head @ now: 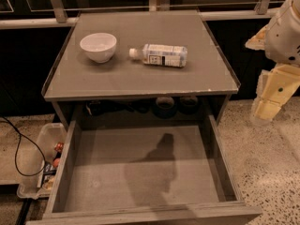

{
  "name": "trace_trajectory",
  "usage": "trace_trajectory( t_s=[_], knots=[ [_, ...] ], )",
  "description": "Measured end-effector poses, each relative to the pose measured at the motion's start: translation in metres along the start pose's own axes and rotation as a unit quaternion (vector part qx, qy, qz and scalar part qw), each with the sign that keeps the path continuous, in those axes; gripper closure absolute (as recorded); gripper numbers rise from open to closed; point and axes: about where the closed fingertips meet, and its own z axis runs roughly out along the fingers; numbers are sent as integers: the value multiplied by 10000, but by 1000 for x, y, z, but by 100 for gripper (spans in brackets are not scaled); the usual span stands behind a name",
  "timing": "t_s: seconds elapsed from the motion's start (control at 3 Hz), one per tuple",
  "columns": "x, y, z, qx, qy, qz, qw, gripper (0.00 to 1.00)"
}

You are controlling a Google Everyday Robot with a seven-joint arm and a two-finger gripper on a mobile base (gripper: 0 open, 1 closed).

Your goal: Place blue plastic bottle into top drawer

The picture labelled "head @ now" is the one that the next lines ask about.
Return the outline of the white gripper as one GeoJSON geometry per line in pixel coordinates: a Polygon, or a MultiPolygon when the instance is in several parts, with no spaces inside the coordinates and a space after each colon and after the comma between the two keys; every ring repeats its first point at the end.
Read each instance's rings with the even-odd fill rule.
{"type": "Polygon", "coordinates": [[[282,63],[262,71],[252,106],[255,119],[272,121],[300,86],[300,0],[286,0],[245,46],[282,63]]]}

